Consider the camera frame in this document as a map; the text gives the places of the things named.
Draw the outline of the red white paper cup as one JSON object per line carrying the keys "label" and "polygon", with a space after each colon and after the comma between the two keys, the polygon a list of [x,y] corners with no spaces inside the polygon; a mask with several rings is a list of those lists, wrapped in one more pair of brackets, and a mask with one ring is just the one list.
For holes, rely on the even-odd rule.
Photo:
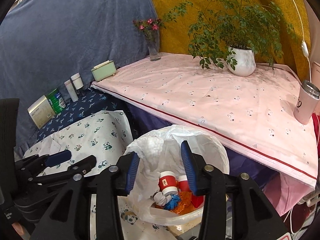
{"label": "red white paper cup", "polygon": [[178,188],[174,172],[163,171],[159,175],[159,189],[164,196],[177,195]]}

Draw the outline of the small red box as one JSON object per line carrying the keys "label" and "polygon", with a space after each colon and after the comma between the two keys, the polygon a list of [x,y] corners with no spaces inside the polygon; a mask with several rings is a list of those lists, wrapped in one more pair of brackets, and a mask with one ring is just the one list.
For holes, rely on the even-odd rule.
{"label": "small red box", "polygon": [[192,194],[191,196],[191,203],[195,207],[195,209],[198,209],[202,203],[204,202],[204,196],[195,196]]}

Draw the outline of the white tissue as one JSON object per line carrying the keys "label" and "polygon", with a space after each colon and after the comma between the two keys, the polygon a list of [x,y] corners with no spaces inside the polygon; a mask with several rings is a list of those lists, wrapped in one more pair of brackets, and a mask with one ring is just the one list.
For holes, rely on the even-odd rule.
{"label": "white tissue", "polygon": [[172,200],[172,196],[165,196],[161,191],[159,191],[153,195],[153,200],[156,203],[156,205],[164,207]]}

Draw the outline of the orange plastic snack bag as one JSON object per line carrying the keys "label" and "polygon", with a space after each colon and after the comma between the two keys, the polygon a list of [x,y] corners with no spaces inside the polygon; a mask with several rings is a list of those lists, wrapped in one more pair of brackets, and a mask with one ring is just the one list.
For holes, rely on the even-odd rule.
{"label": "orange plastic snack bag", "polygon": [[[185,215],[187,213],[195,211],[195,207],[191,203],[191,192],[179,192],[178,195],[180,196],[181,202],[179,203],[178,207],[174,208],[170,212],[173,212],[177,215]],[[159,209],[165,210],[163,207],[156,205]]]}

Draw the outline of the blue wrapper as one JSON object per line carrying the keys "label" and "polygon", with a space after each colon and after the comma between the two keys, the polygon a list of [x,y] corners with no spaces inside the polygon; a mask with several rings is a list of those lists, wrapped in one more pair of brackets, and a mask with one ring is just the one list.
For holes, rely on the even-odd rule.
{"label": "blue wrapper", "polygon": [[174,208],[178,207],[179,203],[181,202],[180,196],[178,194],[170,195],[171,200],[167,202],[167,204],[164,205],[164,209],[171,211]]}

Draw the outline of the white lined trash bin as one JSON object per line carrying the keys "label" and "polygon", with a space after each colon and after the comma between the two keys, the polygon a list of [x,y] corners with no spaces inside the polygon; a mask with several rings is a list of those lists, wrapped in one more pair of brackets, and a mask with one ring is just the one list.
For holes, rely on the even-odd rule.
{"label": "white lined trash bin", "polygon": [[206,163],[221,172],[229,173],[227,152],[219,140],[199,128],[171,125],[150,131],[134,140],[126,153],[136,152],[140,158],[135,184],[127,204],[142,221],[174,226],[189,223],[202,216],[203,207],[185,215],[153,207],[152,195],[159,189],[159,175],[163,171],[180,176],[185,173],[181,158],[181,143],[187,141],[193,153],[202,155]]}

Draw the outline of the panda print tablecloth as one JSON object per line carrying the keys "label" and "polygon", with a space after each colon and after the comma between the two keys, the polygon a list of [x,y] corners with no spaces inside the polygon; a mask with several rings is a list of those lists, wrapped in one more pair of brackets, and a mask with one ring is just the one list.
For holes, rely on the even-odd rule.
{"label": "panda print tablecloth", "polygon": [[[94,155],[97,164],[89,172],[93,176],[116,164],[132,141],[129,121],[123,111],[99,111],[47,136],[31,146],[24,156],[69,150],[71,159],[41,172],[47,175],[65,171],[72,164]],[[118,204],[125,239],[174,239],[166,227],[140,220],[125,197],[119,197]]]}

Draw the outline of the beige cardboard box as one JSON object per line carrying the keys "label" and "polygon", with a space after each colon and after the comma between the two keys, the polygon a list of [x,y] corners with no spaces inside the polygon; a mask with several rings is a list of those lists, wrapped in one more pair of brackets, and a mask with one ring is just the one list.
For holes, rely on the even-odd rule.
{"label": "beige cardboard box", "polygon": [[45,95],[28,108],[28,113],[38,129],[41,129],[56,115]]}

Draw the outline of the green can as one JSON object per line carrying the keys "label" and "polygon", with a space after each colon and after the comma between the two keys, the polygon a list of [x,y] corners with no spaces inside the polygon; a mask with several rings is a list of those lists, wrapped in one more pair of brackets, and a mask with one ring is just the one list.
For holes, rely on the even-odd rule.
{"label": "green can", "polygon": [[65,109],[66,103],[57,88],[47,94],[46,98],[56,114],[61,113]]}

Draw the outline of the navy floral cloth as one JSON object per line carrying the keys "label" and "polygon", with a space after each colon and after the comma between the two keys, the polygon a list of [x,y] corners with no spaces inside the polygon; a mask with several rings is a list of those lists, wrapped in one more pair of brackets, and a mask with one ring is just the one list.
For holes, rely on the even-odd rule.
{"label": "navy floral cloth", "polygon": [[54,116],[38,131],[36,142],[101,110],[126,111],[127,106],[112,95],[96,89],[88,89],[78,101],[67,103],[61,113]]}

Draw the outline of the white slim bottle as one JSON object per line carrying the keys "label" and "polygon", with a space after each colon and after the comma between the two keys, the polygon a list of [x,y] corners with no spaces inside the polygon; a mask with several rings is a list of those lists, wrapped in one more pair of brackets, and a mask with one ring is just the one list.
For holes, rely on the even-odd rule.
{"label": "white slim bottle", "polygon": [[70,95],[70,97],[71,97],[71,100],[72,100],[73,102],[78,101],[79,98],[78,98],[78,96],[77,96],[77,93],[76,93],[73,85],[72,85],[71,80],[65,81],[65,82],[64,82],[64,85],[65,85],[65,87],[66,87],[66,89],[67,89],[67,92],[69,93],[69,95]]}

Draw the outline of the blue backdrop cloth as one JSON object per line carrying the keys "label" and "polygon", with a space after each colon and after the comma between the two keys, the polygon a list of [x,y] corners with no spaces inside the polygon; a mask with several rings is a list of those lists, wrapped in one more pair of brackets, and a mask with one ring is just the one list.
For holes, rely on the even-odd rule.
{"label": "blue backdrop cloth", "polygon": [[156,16],[152,0],[23,0],[1,23],[1,97],[20,100],[15,152],[35,144],[37,128],[28,108],[41,96],[92,68],[114,61],[120,68],[149,51],[133,20]]}

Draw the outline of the glass vase with pink flowers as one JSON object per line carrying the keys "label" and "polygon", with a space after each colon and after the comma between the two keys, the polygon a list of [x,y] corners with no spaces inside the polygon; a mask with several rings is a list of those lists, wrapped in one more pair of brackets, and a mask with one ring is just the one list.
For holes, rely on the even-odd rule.
{"label": "glass vase with pink flowers", "polygon": [[133,20],[134,26],[144,35],[148,45],[150,61],[161,59],[159,54],[160,29],[164,26],[160,18],[149,18],[147,20]]}

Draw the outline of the green plant in white pot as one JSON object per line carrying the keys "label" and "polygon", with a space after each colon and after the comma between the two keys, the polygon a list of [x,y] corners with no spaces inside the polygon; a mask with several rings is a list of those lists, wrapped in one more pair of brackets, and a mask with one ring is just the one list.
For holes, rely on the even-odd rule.
{"label": "green plant in white pot", "polygon": [[189,9],[197,12],[195,22],[188,28],[188,51],[200,59],[200,66],[211,64],[232,70],[240,66],[236,58],[240,51],[258,55],[270,67],[283,57],[281,29],[294,41],[297,39],[292,23],[273,1],[263,4],[255,0],[184,0],[163,16],[165,22],[177,22]]}

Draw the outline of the pink tumbler with lid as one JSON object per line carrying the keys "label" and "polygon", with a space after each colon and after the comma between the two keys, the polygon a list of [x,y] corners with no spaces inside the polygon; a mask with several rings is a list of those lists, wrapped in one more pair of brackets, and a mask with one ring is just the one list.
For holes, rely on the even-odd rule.
{"label": "pink tumbler with lid", "polygon": [[306,125],[319,102],[319,89],[310,81],[304,80],[300,86],[298,100],[293,111],[294,117]]}

